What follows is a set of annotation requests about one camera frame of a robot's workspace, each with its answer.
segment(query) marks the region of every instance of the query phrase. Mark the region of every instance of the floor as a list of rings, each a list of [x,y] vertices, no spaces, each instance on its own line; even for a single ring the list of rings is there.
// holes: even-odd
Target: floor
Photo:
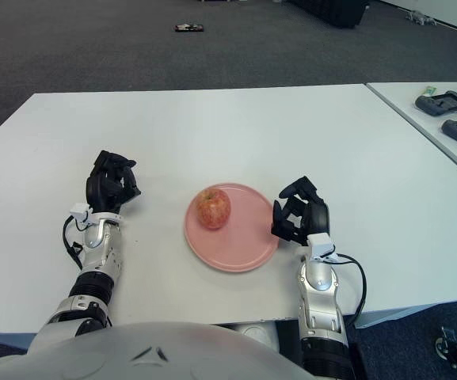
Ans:
[[[380,2],[338,29],[271,0],[0,0],[0,125],[33,93],[406,81],[457,81],[457,31]],[[457,379],[432,347],[441,325],[457,332],[457,302],[348,337],[370,379]],[[280,323],[295,361],[297,328]]]

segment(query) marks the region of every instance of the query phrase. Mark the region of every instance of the black cable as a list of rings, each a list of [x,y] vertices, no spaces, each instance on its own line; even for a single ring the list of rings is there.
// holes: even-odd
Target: black cable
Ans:
[[[78,226],[77,219],[75,219],[75,225],[76,225],[76,227],[77,227],[77,230],[79,230],[80,232],[83,232],[83,231],[87,230],[87,227],[89,227],[89,226],[85,226],[84,228],[80,228],[80,227]]]
[[[67,240],[67,228],[70,222],[73,220],[73,216],[69,216],[67,220],[64,221],[63,225],[63,244],[64,247],[67,249],[68,254],[70,255],[71,259],[76,263],[76,265],[82,270],[82,263],[80,262],[80,259],[78,259],[78,254],[80,253],[79,251],[75,250],[75,244],[74,245],[69,245],[68,240]]]
[[[332,253],[333,252],[326,253],[325,255],[323,255],[321,257],[327,257],[328,255],[331,255]],[[340,253],[338,253],[337,255],[339,257],[344,257],[345,259],[348,259],[349,261],[344,261],[342,263],[335,263],[335,262],[331,262],[331,261],[325,261],[325,262],[328,264],[332,264],[332,265],[355,264],[358,267],[358,269],[360,269],[360,274],[362,275],[362,297],[360,297],[360,302],[359,302],[358,306],[356,307],[355,313],[352,315],[351,318],[349,318],[348,323],[346,323],[346,326],[349,327],[353,323],[355,323],[355,321],[358,319],[358,317],[362,313],[362,309],[364,308],[364,305],[365,305],[365,298],[368,293],[368,282],[365,277],[364,269],[362,268],[362,265],[360,265],[360,263],[357,260],[355,260],[353,257],[348,256],[348,255],[341,255]]]

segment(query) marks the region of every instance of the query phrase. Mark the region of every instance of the apple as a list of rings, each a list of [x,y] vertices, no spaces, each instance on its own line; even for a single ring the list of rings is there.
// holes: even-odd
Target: apple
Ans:
[[[220,188],[206,188],[196,196],[198,220],[209,230],[216,230],[227,224],[230,212],[230,198]]]

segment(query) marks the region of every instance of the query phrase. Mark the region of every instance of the white table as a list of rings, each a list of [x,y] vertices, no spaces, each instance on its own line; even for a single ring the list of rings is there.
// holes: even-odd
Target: white table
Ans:
[[[0,127],[0,333],[36,332],[67,296],[78,270],[61,228],[101,149],[135,159],[144,192],[121,210],[115,324],[296,318],[295,244],[254,271],[218,272],[182,223],[210,184],[272,200],[302,175],[329,204],[338,252],[365,268],[362,325],[457,300],[457,166],[364,85],[36,94]],[[360,275],[337,270],[350,314]]]
[[[390,107],[408,120],[427,139],[457,163],[457,141],[446,136],[441,131],[441,126],[446,120],[457,120],[457,113],[435,117],[427,115],[414,105],[417,97],[424,92],[427,86],[437,88],[434,95],[445,93],[450,89],[457,91],[457,82],[368,83],[368,87]]]

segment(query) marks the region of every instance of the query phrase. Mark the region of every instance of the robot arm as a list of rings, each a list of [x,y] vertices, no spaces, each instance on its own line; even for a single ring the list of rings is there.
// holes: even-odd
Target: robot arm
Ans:
[[[80,267],[80,274],[68,297],[38,332],[29,352],[110,324],[109,302],[122,266],[120,224],[123,219],[119,211],[123,203],[141,193],[131,171],[135,164],[118,154],[100,152],[87,179],[89,204],[76,203],[63,228],[63,240]],[[73,220],[83,231],[84,242],[69,246],[64,233]],[[83,263],[79,259],[80,252],[84,252]]]
[[[297,275],[299,287],[299,334],[306,371],[326,378],[354,379],[348,339],[336,293],[337,274],[325,257],[337,261],[329,236],[329,208],[316,194],[307,177],[287,186],[280,194],[284,207],[274,202],[272,233],[302,247]],[[300,217],[300,227],[288,220]]]

